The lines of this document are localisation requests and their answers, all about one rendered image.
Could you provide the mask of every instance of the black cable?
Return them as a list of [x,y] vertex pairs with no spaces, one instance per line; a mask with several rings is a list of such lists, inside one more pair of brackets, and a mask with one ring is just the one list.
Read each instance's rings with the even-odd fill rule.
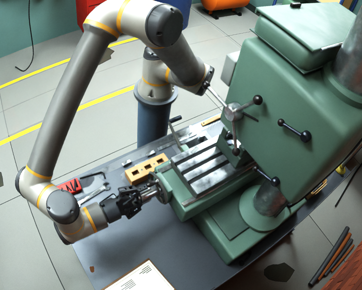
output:
[[29,6],[28,6],[28,16],[29,16],[29,29],[30,29],[30,37],[31,37],[31,46],[32,46],[32,58],[31,58],[31,62],[29,64],[29,66],[22,70],[20,68],[18,68],[17,66],[15,68],[17,68],[19,71],[21,72],[25,72],[28,70],[28,68],[30,68],[30,66],[32,65],[33,63],[33,59],[34,59],[34,43],[33,43],[33,34],[32,34],[32,26],[30,25],[30,0],[29,0]]
[[346,192],[346,190],[347,190],[348,186],[351,184],[352,179],[355,177],[355,175],[356,175],[356,173],[357,173],[358,169],[360,169],[360,168],[361,168],[361,166],[362,166],[362,163],[358,166],[358,168],[356,169],[356,171],[353,173],[352,177],[351,177],[351,178],[350,178],[350,180],[348,181],[347,186],[346,186],[346,187],[345,187],[345,189],[343,190],[342,194],[340,195],[340,198],[338,199],[337,203],[336,203],[336,204],[335,204],[335,206],[334,206],[335,208],[336,208],[336,207],[338,206],[338,204],[340,203],[340,201],[341,201],[341,199],[342,199],[343,195],[345,194],[345,192]]

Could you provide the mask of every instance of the tiled floor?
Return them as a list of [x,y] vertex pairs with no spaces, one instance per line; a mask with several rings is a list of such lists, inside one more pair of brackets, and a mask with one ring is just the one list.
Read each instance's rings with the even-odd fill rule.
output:
[[[202,11],[201,4],[194,4],[184,31],[194,53],[215,68],[211,84],[223,99],[228,92],[220,80],[226,54],[240,50],[243,41],[254,36],[249,29],[254,27],[257,16],[246,8],[241,11],[242,17],[233,15],[214,20]],[[26,73],[14,66],[28,65],[31,47],[0,58],[0,85],[71,57],[81,35],[79,30],[37,44],[34,62]],[[118,41],[127,38],[129,36],[122,35]],[[144,45],[139,40],[112,49],[111,60],[99,65],[82,104],[132,86],[141,77]],[[0,89],[0,141],[43,120],[66,65]],[[196,96],[181,90],[172,105],[171,117],[182,115],[182,121],[175,125],[176,129],[182,129],[220,111],[220,104],[209,94]],[[136,128],[137,101],[132,92],[78,112],[56,165],[53,182],[59,184],[135,149]],[[36,130],[0,146],[4,182],[0,188],[0,290],[93,289],[73,248],[63,245],[53,223],[15,189],[15,176],[27,163],[37,134]],[[352,162],[362,162],[362,153],[356,159]],[[361,177],[362,171],[354,178],[338,208],[333,205],[347,181],[290,236],[218,289],[308,289],[308,281],[345,225],[350,226],[357,244],[362,240]],[[265,278],[266,266],[283,262],[295,269],[288,282]],[[320,289],[325,282],[322,280],[314,289]]]

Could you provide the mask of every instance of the wooden block with square holes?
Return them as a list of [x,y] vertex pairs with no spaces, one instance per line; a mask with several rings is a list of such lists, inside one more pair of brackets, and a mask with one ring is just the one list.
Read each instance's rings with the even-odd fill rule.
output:
[[360,289],[362,289],[362,242],[322,288],[322,290]]
[[133,166],[130,169],[124,171],[125,177],[131,185],[137,185],[142,181],[147,180],[147,176],[149,172],[154,172],[155,167],[161,165],[162,163],[168,161],[169,159],[166,157],[165,153],[157,155],[151,159],[142,162],[136,166]]

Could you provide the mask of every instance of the black stain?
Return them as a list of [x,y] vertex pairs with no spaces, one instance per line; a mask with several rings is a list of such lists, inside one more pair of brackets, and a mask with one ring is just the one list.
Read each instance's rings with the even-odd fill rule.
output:
[[294,269],[286,263],[273,264],[264,269],[264,276],[276,282],[287,282],[293,273]]

